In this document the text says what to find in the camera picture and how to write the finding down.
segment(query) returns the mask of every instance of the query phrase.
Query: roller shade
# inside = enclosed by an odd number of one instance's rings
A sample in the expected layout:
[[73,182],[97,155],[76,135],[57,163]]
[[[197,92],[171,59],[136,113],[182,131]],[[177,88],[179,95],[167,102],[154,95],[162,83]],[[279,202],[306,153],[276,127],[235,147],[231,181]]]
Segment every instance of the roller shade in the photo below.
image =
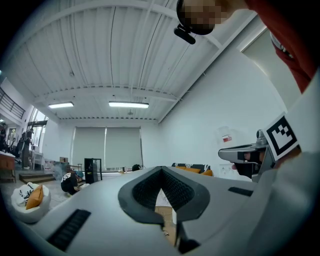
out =
[[140,128],[107,128],[105,167],[142,165]]
[[76,127],[72,164],[82,164],[85,169],[85,158],[101,159],[102,170],[105,164],[105,127]]

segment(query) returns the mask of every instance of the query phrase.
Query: pillow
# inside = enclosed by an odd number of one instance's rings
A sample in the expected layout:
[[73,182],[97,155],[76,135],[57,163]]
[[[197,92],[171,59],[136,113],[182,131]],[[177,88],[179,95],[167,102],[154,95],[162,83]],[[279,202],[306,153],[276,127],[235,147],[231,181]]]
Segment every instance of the pillow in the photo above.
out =
[[189,172],[193,172],[193,173],[200,173],[200,169],[195,169],[195,168],[185,168],[186,171],[189,171]]
[[179,168],[181,170],[185,170],[187,167],[185,167],[185,166],[175,166],[175,168]]
[[202,174],[202,175],[208,175],[208,176],[213,176],[212,170],[206,170],[205,172],[200,173],[200,174]]
[[33,207],[37,207],[38,205],[41,204],[43,198],[44,198],[44,188],[42,185],[39,185],[29,196],[25,209],[28,210]]

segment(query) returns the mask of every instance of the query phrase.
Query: orange cushion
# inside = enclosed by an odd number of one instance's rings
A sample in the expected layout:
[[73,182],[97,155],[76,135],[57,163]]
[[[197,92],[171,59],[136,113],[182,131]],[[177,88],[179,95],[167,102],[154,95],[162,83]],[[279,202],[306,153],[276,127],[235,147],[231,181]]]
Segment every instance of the orange cushion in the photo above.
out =
[[44,188],[42,185],[39,185],[29,196],[29,199],[26,202],[25,209],[28,210],[33,207],[37,207],[38,205],[41,204],[43,198],[44,198]]
[[200,169],[195,169],[195,168],[185,168],[186,171],[189,171],[189,172],[193,172],[193,173],[200,173]]
[[214,174],[212,173],[212,170],[206,170],[205,172],[203,173],[200,173],[202,175],[208,175],[208,176],[213,176]]

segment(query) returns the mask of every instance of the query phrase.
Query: white ceiling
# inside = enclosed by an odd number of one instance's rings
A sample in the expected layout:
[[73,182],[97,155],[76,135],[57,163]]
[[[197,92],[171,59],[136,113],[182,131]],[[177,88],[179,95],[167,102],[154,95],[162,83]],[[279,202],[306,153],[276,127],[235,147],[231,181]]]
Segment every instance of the white ceiling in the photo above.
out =
[[[238,11],[210,35],[194,35],[196,43],[190,45],[174,35],[176,3],[48,1],[16,36],[0,69],[54,121],[160,122],[255,16]],[[73,108],[48,108],[68,101]],[[149,108],[128,115],[128,109],[111,108],[109,101],[149,103]]]

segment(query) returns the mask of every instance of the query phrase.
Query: fluorescent light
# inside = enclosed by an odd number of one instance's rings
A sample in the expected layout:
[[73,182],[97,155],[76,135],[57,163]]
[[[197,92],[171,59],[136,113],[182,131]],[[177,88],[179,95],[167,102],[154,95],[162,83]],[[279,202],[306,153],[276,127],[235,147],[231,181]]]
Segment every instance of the fluorescent light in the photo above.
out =
[[74,104],[72,102],[64,102],[64,103],[57,103],[57,104],[50,104],[50,109],[57,109],[57,108],[67,108],[67,107],[73,107]]
[[121,102],[121,101],[109,101],[109,106],[118,107],[118,108],[141,108],[141,109],[149,108],[148,103]]

